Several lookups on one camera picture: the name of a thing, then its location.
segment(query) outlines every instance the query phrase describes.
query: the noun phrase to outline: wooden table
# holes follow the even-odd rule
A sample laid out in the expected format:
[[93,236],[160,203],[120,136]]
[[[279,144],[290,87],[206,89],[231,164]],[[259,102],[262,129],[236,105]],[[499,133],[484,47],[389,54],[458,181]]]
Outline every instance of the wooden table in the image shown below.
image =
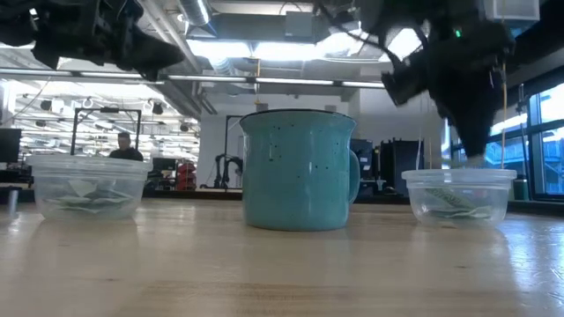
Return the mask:
[[145,200],[113,224],[21,212],[0,222],[0,316],[564,316],[563,233],[519,215],[426,228],[407,206],[317,233],[247,227],[233,202]]

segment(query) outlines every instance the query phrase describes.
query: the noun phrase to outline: clear plastic bowl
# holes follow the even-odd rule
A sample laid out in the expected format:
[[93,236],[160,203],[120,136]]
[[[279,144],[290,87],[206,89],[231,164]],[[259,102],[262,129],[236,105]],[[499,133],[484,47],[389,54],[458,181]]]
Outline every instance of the clear plastic bowl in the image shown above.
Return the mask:
[[35,203],[45,218],[118,219],[139,204],[152,164],[117,158],[38,155],[33,167]]
[[415,217],[424,225],[496,226],[505,218],[516,171],[494,169],[403,172]]

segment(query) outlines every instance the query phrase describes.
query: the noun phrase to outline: man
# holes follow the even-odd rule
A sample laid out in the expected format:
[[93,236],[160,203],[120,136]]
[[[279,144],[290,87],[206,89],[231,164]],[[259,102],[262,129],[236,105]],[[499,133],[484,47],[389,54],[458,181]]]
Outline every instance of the man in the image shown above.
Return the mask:
[[143,162],[143,154],[131,147],[131,137],[127,132],[117,135],[117,143],[120,148],[109,153],[112,159],[132,159]]

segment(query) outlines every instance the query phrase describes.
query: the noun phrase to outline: speckled ceramic mug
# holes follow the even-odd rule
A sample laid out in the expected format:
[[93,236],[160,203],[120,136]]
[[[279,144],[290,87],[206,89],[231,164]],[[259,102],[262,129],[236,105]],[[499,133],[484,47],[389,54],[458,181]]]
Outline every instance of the speckled ceramic mug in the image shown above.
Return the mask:
[[360,185],[359,161],[349,149],[353,119],[285,109],[249,114],[241,126],[248,225],[286,231],[345,226]]

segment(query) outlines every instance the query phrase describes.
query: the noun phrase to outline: mug handle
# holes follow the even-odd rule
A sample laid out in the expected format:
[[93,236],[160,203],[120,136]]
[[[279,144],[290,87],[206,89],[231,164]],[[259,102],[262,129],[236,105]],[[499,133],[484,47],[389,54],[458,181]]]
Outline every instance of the mug handle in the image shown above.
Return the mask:
[[351,172],[349,173],[349,203],[354,203],[360,190],[360,162],[359,158],[351,150],[349,150],[349,157],[351,160]]

